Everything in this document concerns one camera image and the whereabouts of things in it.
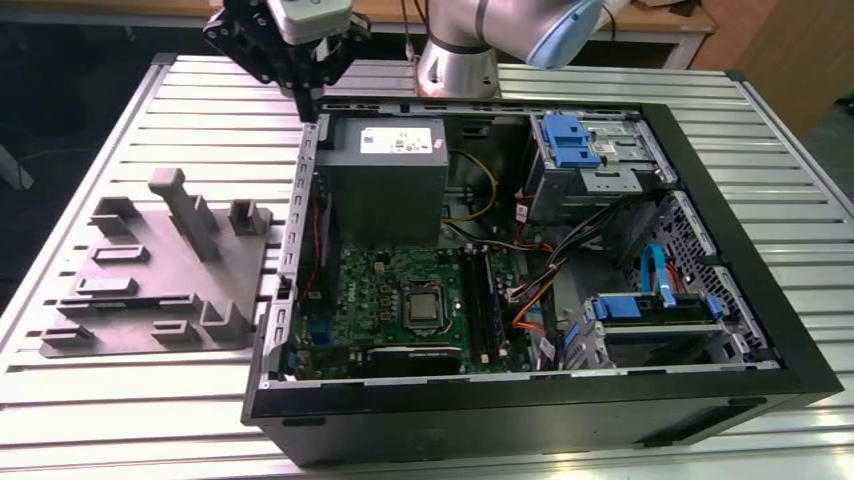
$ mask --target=power supply label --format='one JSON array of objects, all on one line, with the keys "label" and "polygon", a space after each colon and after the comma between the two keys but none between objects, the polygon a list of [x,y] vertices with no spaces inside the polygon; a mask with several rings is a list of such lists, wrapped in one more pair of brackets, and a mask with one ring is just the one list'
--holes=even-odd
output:
[{"label": "power supply label", "polygon": [[429,128],[381,128],[361,130],[360,153],[432,153]]}]

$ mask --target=open computer tower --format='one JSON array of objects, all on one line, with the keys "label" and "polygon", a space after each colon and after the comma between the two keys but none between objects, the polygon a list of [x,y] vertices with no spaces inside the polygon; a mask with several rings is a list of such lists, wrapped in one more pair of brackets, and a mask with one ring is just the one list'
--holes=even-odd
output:
[{"label": "open computer tower", "polygon": [[840,390],[665,106],[321,111],[242,409],[297,464],[689,444]]}]

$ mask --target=yellow cable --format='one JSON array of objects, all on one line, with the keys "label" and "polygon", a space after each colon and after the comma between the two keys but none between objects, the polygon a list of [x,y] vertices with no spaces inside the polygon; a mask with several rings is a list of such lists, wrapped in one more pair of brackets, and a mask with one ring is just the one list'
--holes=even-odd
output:
[{"label": "yellow cable", "polygon": [[495,176],[492,175],[492,172],[489,172],[489,169],[485,168],[485,165],[483,165],[483,162],[477,160],[472,154],[469,154],[468,152],[463,152],[461,150],[448,150],[448,151],[451,153],[459,153],[463,157],[471,160],[473,164],[477,165],[477,167],[480,167],[480,170],[483,170],[483,173],[489,178],[489,186],[492,187],[492,195],[489,196],[489,203],[485,204],[485,207],[483,207],[480,211],[472,213],[465,217],[441,219],[443,222],[467,222],[468,220],[473,220],[475,218],[481,216],[485,212],[488,212],[492,206],[495,205],[495,200],[497,198],[497,181],[495,180]]}]

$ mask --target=ram slot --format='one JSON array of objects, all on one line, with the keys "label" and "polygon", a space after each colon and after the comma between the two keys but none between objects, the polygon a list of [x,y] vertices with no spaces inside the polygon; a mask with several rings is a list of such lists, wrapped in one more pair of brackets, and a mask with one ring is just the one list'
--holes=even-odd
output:
[{"label": "ram slot", "polygon": [[465,307],[465,323],[468,324],[468,348],[471,360],[475,363],[488,363],[485,350],[485,324],[484,305],[479,295],[477,265],[475,254],[467,249],[460,249],[459,271],[461,279],[463,305]]},{"label": "ram slot", "polygon": [[492,274],[492,265],[489,263],[489,256],[484,251],[479,251],[476,254],[477,264],[477,277],[480,286],[480,298],[483,299],[483,322],[487,326],[485,330],[485,345],[489,353],[489,358],[497,360],[499,357],[505,356],[503,352],[504,345],[504,325],[501,321],[501,304],[497,297],[497,287],[495,285],[495,275]]}]

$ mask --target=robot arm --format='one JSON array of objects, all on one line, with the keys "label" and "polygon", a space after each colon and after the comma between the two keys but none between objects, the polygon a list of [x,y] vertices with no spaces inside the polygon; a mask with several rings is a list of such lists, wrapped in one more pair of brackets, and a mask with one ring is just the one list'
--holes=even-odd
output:
[{"label": "robot arm", "polygon": [[497,93],[493,48],[528,65],[565,66],[587,42],[601,0],[429,0],[417,86],[431,97]]},{"label": "robot arm", "polygon": [[[417,65],[421,94],[489,97],[496,48],[537,68],[564,66],[587,41],[601,0],[427,0],[429,42]],[[369,37],[350,0],[224,0],[204,27],[208,43],[261,83],[293,97],[300,120]]]},{"label": "robot arm", "polygon": [[258,82],[276,82],[300,120],[314,122],[314,100],[356,59],[369,23],[349,0],[224,0],[202,31]]}]

